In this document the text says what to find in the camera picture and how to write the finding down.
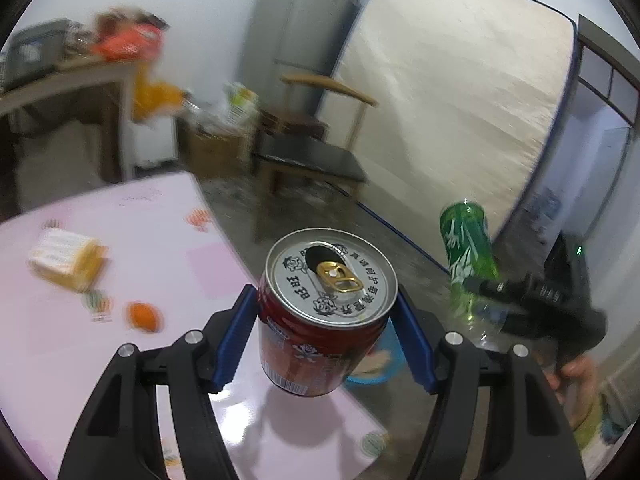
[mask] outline cardboard box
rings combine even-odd
[[[242,135],[206,136],[195,130],[187,130],[187,164],[198,178],[235,176],[239,171]]]

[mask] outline mattress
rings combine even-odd
[[[492,238],[529,182],[568,79],[575,25],[533,0],[367,0],[334,77],[380,102],[354,154],[361,200],[439,263],[441,210],[480,203]],[[358,103],[325,94],[328,142]]]

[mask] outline plastic bag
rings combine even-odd
[[[155,60],[162,48],[162,31],[149,24],[138,23],[109,36],[92,47],[92,52],[107,61],[126,59]]]
[[[240,83],[225,85],[226,100],[219,102],[215,115],[229,128],[242,128],[257,115],[258,95]]]
[[[150,83],[148,63],[141,63],[136,72],[133,120],[144,121],[159,112],[173,112],[182,105],[182,90],[165,81]]]

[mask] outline yellow box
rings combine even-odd
[[[84,292],[102,268],[105,253],[96,238],[51,228],[43,232],[28,262],[46,280]]]

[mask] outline barcode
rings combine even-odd
[[[302,384],[293,383],[291,381],[287,381],[283,376],[281,376],[277,371],[271,369],[271,367],[266,363],[262,362],[262,367],[264,368],[264,372],[267,374],[267,377],[270,378],[274,383],[276,383],[283,390],[287,390],[292,394],[296,395],[304,395],[306,394],[306,390],[308,386],[303,386]]]

